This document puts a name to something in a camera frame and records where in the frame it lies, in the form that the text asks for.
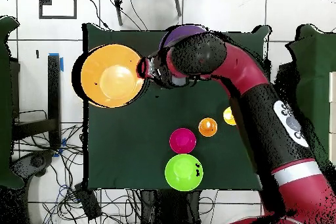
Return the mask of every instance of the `red robot arm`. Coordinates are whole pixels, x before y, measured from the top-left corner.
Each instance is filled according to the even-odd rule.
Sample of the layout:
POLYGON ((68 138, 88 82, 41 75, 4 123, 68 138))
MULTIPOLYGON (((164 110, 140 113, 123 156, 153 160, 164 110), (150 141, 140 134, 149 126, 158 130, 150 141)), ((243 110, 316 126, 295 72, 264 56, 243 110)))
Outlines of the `red robot arm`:
POLYGON ((261 181, 265 211, 262 218, 232 224, 336 224, 335 194, 299 122, 247 52, 206 32, 142 60, 138 74, 166 88, 178 87, 175 78, 190 77, 211 78, 223 85, 261 181))

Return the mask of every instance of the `green panel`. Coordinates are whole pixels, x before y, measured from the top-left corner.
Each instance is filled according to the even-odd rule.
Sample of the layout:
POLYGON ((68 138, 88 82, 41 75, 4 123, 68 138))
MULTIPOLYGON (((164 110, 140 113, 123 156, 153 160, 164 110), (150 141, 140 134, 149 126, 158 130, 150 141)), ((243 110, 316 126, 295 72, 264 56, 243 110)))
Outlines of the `green panel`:
MULTIPOLYGON (((265 27, 253 34, 232 33, 232 39, 239 37, 237 43, 262 56, 268 33, 265 27)), ((142 56, 157 50, 166 33, 107 32, 90 24, 87 29, 89 49, 119 43, 142 56)), ((175 155, 170 149, 169 137, 175 129, 187 127, 197 139, 191 154, 201 162, 204 170, 198 189, 260 189, 236 127, 223 120, 222 113, 227 107, 228 97, 214 81, 172 90, 151 83, 141 98, 128 106, 99 108, 90 105, 89 187, 169 189, 164 169, 175 155), (205 117, 218 123, 218 131, 212 137, 203 137, 198 131, 198 124, 205 117)))
POLYGON ((20 189, 24 182, 9 168, 12 151, 12 86, 9 67, 7 39, 11 31, 18 27, 18 22, 11 17, 0 18, 0 185, 20 189))
POLYGON ((297 103, 312 122, 321 147, 312 145, 320 165, 328 160, 329 73, 336 71, 336 35, 317 32, 311 25, 300 27, 298 40, 289 45, 300 73, 297 103))

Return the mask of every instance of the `floor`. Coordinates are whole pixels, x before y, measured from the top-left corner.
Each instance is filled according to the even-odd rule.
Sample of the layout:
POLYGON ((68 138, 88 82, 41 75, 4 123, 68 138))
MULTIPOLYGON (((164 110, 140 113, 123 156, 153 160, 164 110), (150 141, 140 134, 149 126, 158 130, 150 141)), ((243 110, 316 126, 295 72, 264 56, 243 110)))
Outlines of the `floor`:
MULTIPOLYGON (((62 129, 80 127, 83 121, 83 103, 75 95, 71 84, 72 65, 82 53, 81 24, 90 22, 102 28, 106 23, 113 30, 137 30, 137 27, 122 14, 123 26, 117 21, 116 10, 109 0, 77 0, 77 19, 39 19, 38 0, 0 0, 0 15, 16 17, 20 23, 17 30, 9 36, 9 49, 13 57, 21 63, 20 71, 20 111, 47 110, 47 55, 59 53, 64 59, 62 83, 62 129)), ((293 41, 295 30, 301 24, 311 23, 324 32, 336 28, 336 0, 184 0, 183 16, 178 18, 174 0, 132 0, 133 6, 149 30, 164 30, 175 24, 202 24, 212 30, 250 32, 255 26, 267 24, 272 28, 268 45, 268 59, 272 62, 272 81, 278 66, 291 61, 291 55, 285 44, 293 41)), ((74 14, 73 0, 52 0, 52 5, 43 7, 43 15, 71 16, 74 14)), ((144 26, 132 9, 130 0, 123 0, 123 12, 131 17, 143 30, 144 26)), ((43 119, 42 112, 20 115, 20 121, 43 119)), ((69 135, 71 129, 64 132, 69 135)), ((81 146, 78 131, 68 143, 81 146)), ((16 143, 13 158, 26 154, 31 146, 23 141, 16 143)), ((75 157, 71 168, 74 183, 83 177, 82 156, 75 157)), ((64 164, 59 157, 54 157, 52 166, 58 180, 64 183, 64 164)), ((34 177, 29 193, 29 211, 31 224, 42 224, 47 211, 58 201, 59 186, 52 168, 41 178, 34 177)), ((106 214, 125 214, 131 210, 126 202, 125 190, 99 190, 98 201, 106 214)), ((201 215, 202 224, 227 224, 247 216, 260 215, 261 208, 258 192, 255 191, 219 191, 202 192, 200 213, 215 208, 201 215)), ((76 209, 78 216, 83 211, 76 209)), ((58 224, 75 224, 74 221, 59 221, 58 224)), ((102 224, 78 219, 77 224, 102 224)), ((104 224, 116 224, 106 218, 104 224)))

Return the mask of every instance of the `green bowl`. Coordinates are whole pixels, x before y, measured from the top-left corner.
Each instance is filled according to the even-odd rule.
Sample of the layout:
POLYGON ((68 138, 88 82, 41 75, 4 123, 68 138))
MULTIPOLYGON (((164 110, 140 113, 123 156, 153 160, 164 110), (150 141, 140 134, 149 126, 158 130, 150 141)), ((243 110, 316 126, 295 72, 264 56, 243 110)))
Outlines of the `green bowl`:
POLYGON ((165 166, 165 179, 176 190, 191 191, 201 183, 203 168, 191 154, 177 154, 165 166))

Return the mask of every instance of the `dark green tablecloth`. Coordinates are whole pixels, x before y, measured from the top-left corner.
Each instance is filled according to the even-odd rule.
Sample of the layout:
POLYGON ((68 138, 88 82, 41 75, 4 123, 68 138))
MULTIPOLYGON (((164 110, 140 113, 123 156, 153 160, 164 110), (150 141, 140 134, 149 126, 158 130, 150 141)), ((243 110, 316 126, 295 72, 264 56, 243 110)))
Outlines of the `dark green tablecloth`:
MULTIPOLYGON (((158 49, 166 32, 107 32, 87 24, 88 48, 119 43, 147 56, 158 49)), ((236 45, 263 55, 269 27, 254 33, 227 33, 236 45)), ((191 152, 202 163, 204 177, 198 189, 260 189, 240 135, 226 124, 222 113, 229 107, 223 88, 214 81, 194 87, 160 89, 151 83, 133 104, 121 108, 89 106, 89 188, 169 189, 164 169, 175 155, 169 137, 180 127, 197 139, 191 152), (213 137, 198 131, 201 119, 218 123, 213 137)))

